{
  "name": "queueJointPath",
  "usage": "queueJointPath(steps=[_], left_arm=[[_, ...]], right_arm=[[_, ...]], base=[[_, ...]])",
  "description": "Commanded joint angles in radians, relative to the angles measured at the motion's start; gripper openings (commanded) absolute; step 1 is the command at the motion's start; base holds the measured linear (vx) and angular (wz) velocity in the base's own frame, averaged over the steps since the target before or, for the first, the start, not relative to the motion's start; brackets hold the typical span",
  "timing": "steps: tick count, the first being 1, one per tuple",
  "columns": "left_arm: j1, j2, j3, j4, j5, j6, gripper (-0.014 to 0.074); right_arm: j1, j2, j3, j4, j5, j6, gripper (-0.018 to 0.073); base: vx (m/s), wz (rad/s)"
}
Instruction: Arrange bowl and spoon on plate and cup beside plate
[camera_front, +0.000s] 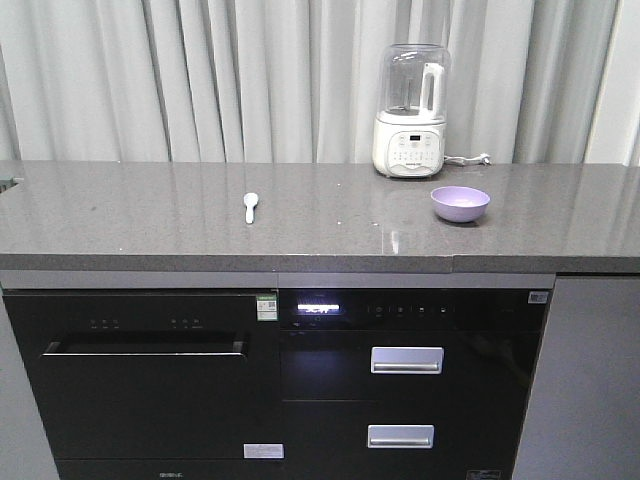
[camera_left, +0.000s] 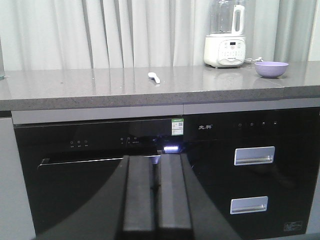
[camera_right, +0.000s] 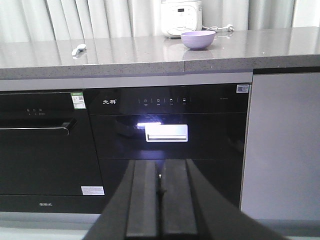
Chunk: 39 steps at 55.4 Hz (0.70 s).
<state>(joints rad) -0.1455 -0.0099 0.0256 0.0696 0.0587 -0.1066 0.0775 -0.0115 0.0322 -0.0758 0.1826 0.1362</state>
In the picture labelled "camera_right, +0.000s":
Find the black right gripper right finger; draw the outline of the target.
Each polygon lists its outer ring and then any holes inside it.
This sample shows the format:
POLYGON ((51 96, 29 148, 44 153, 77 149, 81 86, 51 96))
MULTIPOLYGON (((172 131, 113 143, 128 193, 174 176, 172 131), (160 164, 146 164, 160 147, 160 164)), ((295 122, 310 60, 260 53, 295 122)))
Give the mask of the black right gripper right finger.
POLYGON ((161 233, 164 240, 283 240, 224 198, 191 159, 164 162, 161 233))

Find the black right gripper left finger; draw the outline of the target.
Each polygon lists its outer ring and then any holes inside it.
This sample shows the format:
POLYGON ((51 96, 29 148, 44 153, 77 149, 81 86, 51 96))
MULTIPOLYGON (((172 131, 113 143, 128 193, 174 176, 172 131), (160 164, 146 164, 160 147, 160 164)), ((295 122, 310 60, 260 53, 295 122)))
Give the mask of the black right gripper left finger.
POLYGON ((130 160, 125 174, 87 240, 158 240, 159 200, 156 163, 130 160))

